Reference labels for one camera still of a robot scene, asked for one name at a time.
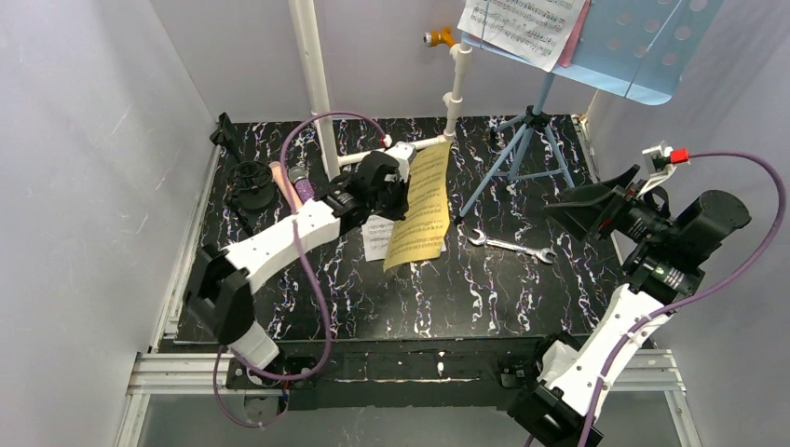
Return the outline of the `yellow sheet music page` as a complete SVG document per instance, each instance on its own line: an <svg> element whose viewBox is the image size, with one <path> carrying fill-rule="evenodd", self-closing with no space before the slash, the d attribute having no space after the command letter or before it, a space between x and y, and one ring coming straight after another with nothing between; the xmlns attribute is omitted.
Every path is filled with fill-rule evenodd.
<svg viewBox="0 0 790 447"><path fill-rule="evenodd" d="M447 170L451 143L419 150L410 166L409 210L394 224L383 269L440 256L450 226Z"/></svg>

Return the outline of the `pink toy microphone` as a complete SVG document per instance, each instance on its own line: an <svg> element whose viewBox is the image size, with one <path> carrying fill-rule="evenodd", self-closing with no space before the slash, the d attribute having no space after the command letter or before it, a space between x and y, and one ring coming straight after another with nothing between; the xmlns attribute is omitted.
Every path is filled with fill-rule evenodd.
<svg viewBox="0 0 790 447"><path fill-rule="evenodd" d="M292 182L289 180L287 171L278 161L270 162L269 168L272 173L273 181L283 195L285 202L291 208L292 213L296 213L302 208L303 202L296 192Z"/></svg>

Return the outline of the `black tripod shock-mount stand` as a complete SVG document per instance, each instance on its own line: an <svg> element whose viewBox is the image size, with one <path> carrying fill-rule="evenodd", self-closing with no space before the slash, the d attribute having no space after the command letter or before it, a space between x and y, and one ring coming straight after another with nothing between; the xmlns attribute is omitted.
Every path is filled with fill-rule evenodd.
<svg viewBox="0 0 790 447"><path fill-rule="evenodd" d="M258 219L273 204L276 191L269 166L255 160L241 161L230 170L225 206L239 225L239 236L228 244L256 236Z"/></svg>

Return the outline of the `black round-base microphone stand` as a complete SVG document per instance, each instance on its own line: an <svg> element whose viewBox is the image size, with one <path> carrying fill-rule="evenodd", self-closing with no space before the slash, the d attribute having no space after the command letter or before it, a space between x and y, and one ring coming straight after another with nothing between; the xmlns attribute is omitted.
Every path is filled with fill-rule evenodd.
<svg viewBox="0 0 790 447"><path fill-rule="evenodd" d="M227 112L218 116L217 129L210 141L224 148L236 165L230 170L230 204L237 210L258 212L268 208L274 201L275 185L272 170L264 163L246 159L234 133L234 123Z"/></svg>

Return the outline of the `pink paper sheet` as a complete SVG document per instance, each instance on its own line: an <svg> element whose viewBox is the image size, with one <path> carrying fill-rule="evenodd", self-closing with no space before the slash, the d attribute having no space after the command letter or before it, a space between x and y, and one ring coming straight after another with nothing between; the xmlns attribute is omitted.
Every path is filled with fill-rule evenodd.
<svg viewBox="0 0 790 447"><path fill-rule="evenodd" d="M591 5L590 0L585 0L584 4L581 8L579 13L579 17L574 25L573 30L571 31L563 51L561 52L556 64L561 67L568 67L572 62L573 56L575 54L576 48L579 44L581 30L583 28L584 22L587 18L589 8Z"/></svg>

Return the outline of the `blue tripod music stand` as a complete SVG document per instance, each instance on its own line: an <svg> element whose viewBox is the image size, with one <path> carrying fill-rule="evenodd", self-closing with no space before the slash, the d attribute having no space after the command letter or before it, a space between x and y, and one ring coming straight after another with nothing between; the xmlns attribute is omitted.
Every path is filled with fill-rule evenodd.
<svg viewBox="0 0 790 447"><path fill-rule="evenodd" d="M460 208L456 223L463 222L496 177L519 182L561 176L574 186L549 114L551 97L575 82L648 106L665 104L721 6L719 1L591 1L572 62L566 68L556 64L549 72L461 32L472 50L539 69L543 79L533 103L491 129L492 138L505 129L513 135Z"/></svg>

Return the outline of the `purple glitter microphone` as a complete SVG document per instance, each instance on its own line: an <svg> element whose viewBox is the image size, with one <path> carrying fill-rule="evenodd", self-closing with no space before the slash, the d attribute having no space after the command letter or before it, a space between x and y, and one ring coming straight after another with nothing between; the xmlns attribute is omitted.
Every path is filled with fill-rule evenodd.
<svg viewBox="0 0 790 447"><path fill-rule="evenodd" d="M307 202L315 195L312 183L308 178L307 170L302 166L293 166L288 169L288 179L302 202Z"/></svg>

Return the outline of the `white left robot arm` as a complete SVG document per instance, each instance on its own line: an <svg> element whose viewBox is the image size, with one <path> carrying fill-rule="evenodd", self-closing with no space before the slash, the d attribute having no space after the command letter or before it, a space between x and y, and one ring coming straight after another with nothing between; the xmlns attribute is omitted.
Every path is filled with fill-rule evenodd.
<svg viewBox="0 0 790 447"><path fill-rule="evenodd" d="M266 230L221 249L212 244L198 249L184 292L188 311L245 366L279 379L265 370L279 347L256 320L254 294L288 264L363 226L370 217L404 219L416 153L405 142L373 151L355 172L334 180Z"/></svg>

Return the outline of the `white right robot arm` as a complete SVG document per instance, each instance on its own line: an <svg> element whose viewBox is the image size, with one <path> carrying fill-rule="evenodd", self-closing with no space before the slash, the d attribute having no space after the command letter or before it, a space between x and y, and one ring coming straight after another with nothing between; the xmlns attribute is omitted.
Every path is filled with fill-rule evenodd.
<svg viewBox="0 0 790 447"><path fill-rule="evenodd" d="M701 285L700 266L722 241L751 221L746 206L721 190L701 193L678 216L659 186L639 181L638 166L601 183L562 192L544 212L575 238L620 232L636 245L624 261L625 281L583 345L566 332L544 339L537 375L507 410L545 446L597 446L595 427L606 394L650 335L673 316L671 305Z"/></svg>

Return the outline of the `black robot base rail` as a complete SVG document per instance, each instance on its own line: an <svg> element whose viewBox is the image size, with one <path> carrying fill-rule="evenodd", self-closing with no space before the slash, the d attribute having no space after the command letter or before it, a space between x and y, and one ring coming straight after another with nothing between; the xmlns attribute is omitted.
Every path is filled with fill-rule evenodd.
<svg viewBox="0 0 790 447"><path fill-rule="evenodd" d="M494 407L503 410L543 369L552 342L579 349L560 332L544 337L340 341L316 373L321 342L291 341L263 372L232 359L227 386L273 387L290 410L335 408Z"/></svg>

